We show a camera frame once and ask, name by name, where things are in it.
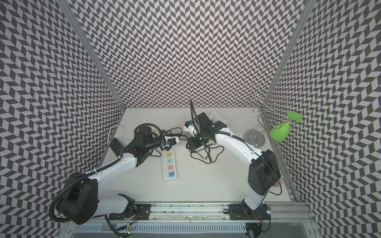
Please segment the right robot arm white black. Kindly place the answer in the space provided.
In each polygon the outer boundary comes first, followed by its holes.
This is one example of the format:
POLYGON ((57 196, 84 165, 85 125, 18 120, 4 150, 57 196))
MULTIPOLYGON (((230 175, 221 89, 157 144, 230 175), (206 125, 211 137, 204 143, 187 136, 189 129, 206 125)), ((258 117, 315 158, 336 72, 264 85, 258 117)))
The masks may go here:
POLYGON ((280 183, 279 166, 271 150, 261 151, 248 144, 243 138, 235 135, 222 121, 213 121, 205 113, 197 114, 194 103, 190 100, 190 117, 185 123, 184 130, 191 134, 187 140, 187 149, 190 153, 199 154, 204 150, 206 157, 193 159, 206 164, 216 162, 212 160, 210 152, 217 147, 228 149, 239 158, 248 168, 249 190, 242 201, 241 213, 249 220, 264 219, 270 212, 265 212, 263 201, 270 188, 280 183))

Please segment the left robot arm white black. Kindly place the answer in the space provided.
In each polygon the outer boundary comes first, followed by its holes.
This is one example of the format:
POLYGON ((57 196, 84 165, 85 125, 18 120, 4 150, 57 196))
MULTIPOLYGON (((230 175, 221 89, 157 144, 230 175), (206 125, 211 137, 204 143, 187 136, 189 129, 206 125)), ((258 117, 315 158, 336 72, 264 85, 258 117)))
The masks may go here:
POLYGON ((112 146, 116 160, 87 173, 75 172, 67 179, 64 188, 57 194, 49 206, 48 214, 52 221, 73 221, 81 225, 94 217, 120 214, 124 218, 133 218, 136 214, 135 200, 126 194, 100 196, 99 192, 110 182, 125 172, 140 166, 157 148, 169 150, 178 143, 178 139, 166 137, 154 124, 141 124, 134 130, 132 141, 121 146, 112 146))

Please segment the white power strip colourful sockets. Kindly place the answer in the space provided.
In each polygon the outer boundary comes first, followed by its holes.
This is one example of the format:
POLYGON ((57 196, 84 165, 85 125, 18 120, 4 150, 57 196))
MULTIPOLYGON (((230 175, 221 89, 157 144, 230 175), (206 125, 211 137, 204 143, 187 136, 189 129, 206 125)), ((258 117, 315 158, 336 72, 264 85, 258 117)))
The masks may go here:
POLYGON ((174 149, 162 153, 163 181, 173 183, 178 179, 174 149))

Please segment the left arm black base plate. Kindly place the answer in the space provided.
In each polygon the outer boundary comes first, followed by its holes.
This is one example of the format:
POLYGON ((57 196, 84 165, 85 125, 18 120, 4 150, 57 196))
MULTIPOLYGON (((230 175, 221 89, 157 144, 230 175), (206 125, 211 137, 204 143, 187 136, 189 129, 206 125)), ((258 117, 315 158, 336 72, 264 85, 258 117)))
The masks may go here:
POLYGON ((128 205, 125 211, 120 215, 122 220, 148 220, 152 205, 145 204, 134 204, 128 205))

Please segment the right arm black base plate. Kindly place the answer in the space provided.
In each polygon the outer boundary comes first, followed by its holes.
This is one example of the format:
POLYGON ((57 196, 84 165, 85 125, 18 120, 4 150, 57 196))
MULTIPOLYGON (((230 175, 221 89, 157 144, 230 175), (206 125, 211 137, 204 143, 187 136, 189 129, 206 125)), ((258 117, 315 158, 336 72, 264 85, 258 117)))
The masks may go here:
POLYGON ((264 203, 258 208, 251 209, 244 203, 231 203, 228 205, 228 215, 230 220, 270 220, 271 209, 264 203))

